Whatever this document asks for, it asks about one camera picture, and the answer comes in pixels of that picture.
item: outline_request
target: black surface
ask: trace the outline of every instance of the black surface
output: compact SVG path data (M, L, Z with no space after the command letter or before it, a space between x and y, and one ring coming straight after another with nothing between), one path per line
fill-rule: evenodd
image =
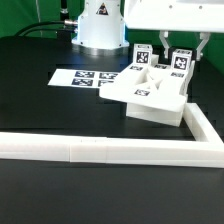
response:
M1 224L223 224L223 169L0 162Z
M127 119L124 104L96 90L47 86L56 67L120 71L127 57L108 61L35 38L2 38L0 52L1 131L192 139L184 122L174 128ZM203 60L189 91L222 137L223 84ZM1 224L223 222L223 169L0 160Z
M126 104L104 100L96 89L47 85L56 68L120 72L127 56L79 54L70 43L38 38L3 38L0 48L0 130L193 140L184 121L172 127L126 118Z

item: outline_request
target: printed marker sheet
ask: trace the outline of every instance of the printed marker sheet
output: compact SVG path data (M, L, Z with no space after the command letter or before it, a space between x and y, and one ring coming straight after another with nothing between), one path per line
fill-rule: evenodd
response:
M48 85L83 88L100 88L105 83L114 82L116 72L99 72L71 69L57 69Z

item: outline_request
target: white border strip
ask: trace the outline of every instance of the white border strip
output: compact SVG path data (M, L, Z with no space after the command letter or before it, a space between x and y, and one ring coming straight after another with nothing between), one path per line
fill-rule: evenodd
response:
M224 144L195 104L185 119L207 142L0 133L0 158L224 168Z

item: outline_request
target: white cylinder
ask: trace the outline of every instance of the white cylinder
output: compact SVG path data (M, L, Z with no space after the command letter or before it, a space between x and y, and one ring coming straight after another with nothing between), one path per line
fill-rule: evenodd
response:
M85 0L78 18L78 34L73 43L83 47L112 50L128 46L120 0Z

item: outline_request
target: wall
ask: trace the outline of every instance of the wall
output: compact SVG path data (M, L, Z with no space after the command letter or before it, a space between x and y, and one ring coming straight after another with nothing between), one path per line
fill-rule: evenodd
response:
M39 16L36 7L39 2ZM72 19L82 12L84 0L68 0L70 17ZM121 1L123 12L124 0ZM14 35L21 28L38 21L59 20L60 0L1 0L0 1L0 37ZM55 37L49 32L36 32L31 36ZM130 43L151 43L161 45L158 31L128 30L126 39ZM170 42L173 46L196 47L199 44L199 36L194 33L172 32ZM204 50L205 56L224 74L224 35L213 34L211 41Z

